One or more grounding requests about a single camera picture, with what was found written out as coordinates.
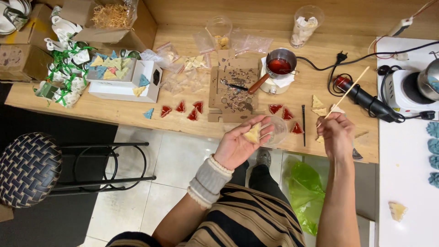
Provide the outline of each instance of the sneaker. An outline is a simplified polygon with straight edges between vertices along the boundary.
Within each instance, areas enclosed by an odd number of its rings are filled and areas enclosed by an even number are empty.
[[[268,168],[270,168],[271,165],[271,156],[270,152],[268,152],[267,149],[259,149],[258,155],[256,157],[256,165],[266,165]]]

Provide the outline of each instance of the person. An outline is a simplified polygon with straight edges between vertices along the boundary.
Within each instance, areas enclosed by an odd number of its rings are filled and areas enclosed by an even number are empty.
[[[249,188],[244,187],[247,159],[269,140],[274,126],[260,131],[259,144],[250,143],[243,134],[252,125],[269,121],[269,116],[256,116],[227,132],[152,236],[124,232],[107,246],[305,246],[300,223],[270,176],[268,151],[258,151]],[[320,117],[320,123],[317,133],[324,138],[330,173],[316,246],[359,247],[352,158],[355,126],[341,113]]]

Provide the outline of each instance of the metal pot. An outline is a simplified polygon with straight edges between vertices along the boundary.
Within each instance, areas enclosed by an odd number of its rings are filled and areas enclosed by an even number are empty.
[[[417,87],[425,97],[439,101],[439,58],[432,61],[426,69],[419,73]]]
[[[268,63],[276,58],[283,58],[287,60],[287,62],[291,65],[291,71],[286,71],[286,74],[276,74],[268,68]],[[267,58],[265,59],[265,69],[267,73],[270,75],[270,78],[273,79],[283,79],[287,78],[290,74],[298,74],[296,71],[297,58],[296,55],[292,51],[287,48],[278,48],[272,50],[269,54],[267,54]]]

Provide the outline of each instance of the black pants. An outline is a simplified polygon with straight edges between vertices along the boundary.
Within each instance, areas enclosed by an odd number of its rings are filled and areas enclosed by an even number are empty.
[[[245,174],[247,172],[250,164],[245,161],[240,166],[235,169],[232,175],[232,179],[229,183],[240,185],[245,187]],[[270,175],[270,169],[265,165],[255,166],[250,174],[250,180],[248,182],[248,187],[262,193],[274,196],[282,201],[286,202],[288,205],[287,197],[282,193],[279,185]]]

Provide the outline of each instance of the tile floor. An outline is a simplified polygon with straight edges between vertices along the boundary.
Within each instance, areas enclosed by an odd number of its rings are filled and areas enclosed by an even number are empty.
[[[124,231],[142,231],[151,235],[163,217],[184,196],[189,181],[204,159],[215,152],[219,140],[172,131],[119,126],[115,142],[149,142],[148,147],[141,147],[148,164],[145,176],[154,174],[157,179],[140,182],[127,191],[100,193],[87,237],[81,245],[83,247],[105,246],[112,237]],[[140,152],[133,147],[121,147],[116,153],[120,154],[116,178],[139,177],[144,169]],[[270,153],[271,176],[285,193],[288,187],[284,178],[288,177],[289,167],[295,160],[302,160],[302,156],[278,149]],[[256,153],[249,162],[250,166],[255,165]],[[111,176],[114,167],[114,160],[109,160],[107,176]],[[315,245],[312,236],[307,236],[306,241],[307,246]]]

